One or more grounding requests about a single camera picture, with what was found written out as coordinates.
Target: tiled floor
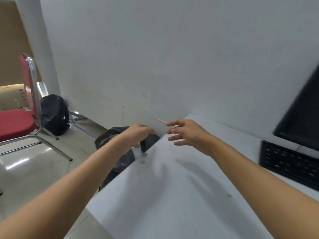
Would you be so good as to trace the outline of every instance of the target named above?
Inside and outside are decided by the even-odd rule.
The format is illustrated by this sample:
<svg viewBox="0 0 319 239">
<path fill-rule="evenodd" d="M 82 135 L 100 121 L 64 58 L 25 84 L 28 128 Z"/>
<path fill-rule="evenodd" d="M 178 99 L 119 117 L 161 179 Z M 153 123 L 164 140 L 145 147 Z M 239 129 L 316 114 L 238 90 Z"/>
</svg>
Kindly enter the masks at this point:
<svg viewBox="0 0 319 239">
<path fill-rule="evenodd" d="M 90 120 L 78 123 L 96 136 L 106 131 L 105 128 Z M 96 150 L 94 139 L 75 127 L 70 127 L 64 135 L 60 136 L 59 140 L 54 140 L 45 133 L 40 136 L 45 137 L 72 157 L 73 161 L 69 162 L 43 144 L 1 156 L 0 187 L 3 195 L 0 196 L 0 221 L 75 169 Z M 28 139 L 0 146 L 0 152 L 34 142 L 35 140 Z M 110 238 L 110 236 L 84 209 L 65 238 L 100 239 Z"/>
</svg>

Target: keyboard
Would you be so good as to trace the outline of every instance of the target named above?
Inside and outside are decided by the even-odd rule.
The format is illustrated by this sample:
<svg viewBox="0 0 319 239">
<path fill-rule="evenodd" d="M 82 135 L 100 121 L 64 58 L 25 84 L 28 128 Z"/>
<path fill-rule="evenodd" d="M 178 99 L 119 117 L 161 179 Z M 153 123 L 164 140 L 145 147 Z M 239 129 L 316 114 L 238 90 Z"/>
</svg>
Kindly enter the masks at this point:
<svg viewBox="0 0 319 239">
<path fill-rule="evenodd" d="M 265 169 L 319 191 L 319 159 L 262 141 L 259 164 Z"/>
</svg>

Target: brown panel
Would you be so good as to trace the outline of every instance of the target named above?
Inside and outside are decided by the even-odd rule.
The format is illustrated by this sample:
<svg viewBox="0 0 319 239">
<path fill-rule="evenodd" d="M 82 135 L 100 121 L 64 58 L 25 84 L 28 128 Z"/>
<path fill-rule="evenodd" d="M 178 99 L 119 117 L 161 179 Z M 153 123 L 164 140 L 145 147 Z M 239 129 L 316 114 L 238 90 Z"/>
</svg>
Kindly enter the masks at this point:
<svg viewBox="0 0 319 239">
<path fill-rule="evenodd" d="M 23 83 L 19 64 L 22 52 L 33 56 L 17 5 L 0 0 L 0 87 Z"/>
</svg>

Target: person's right arm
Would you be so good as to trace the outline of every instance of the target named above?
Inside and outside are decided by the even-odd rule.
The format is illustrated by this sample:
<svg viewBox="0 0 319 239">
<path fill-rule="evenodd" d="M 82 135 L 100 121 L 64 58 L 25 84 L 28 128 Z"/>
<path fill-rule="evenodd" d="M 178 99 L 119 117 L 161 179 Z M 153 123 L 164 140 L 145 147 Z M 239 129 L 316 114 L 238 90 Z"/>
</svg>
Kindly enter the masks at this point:
<svg viewBox="0 0 319 239">
<path fill-rule="evenodd" d="M 319 203 L 269 173 L 192 120 L 167 126 L 177 146 L 193 146 L 216 161 L 276 239 L 318 239 Z"/>
</svg>

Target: person's left arm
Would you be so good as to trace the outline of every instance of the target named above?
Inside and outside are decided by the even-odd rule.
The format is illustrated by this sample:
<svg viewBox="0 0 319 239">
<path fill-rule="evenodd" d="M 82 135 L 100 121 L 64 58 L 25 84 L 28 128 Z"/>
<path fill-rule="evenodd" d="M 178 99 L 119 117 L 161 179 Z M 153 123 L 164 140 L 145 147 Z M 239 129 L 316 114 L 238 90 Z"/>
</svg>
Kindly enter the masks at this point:
<svg viewBox="0 0 319 239">
<path fill-rule="evenodd" d="M 64 238 L 116 161 L 153 129 L 135 124 L 0 224 L 0 239 Z"/>
</svg>

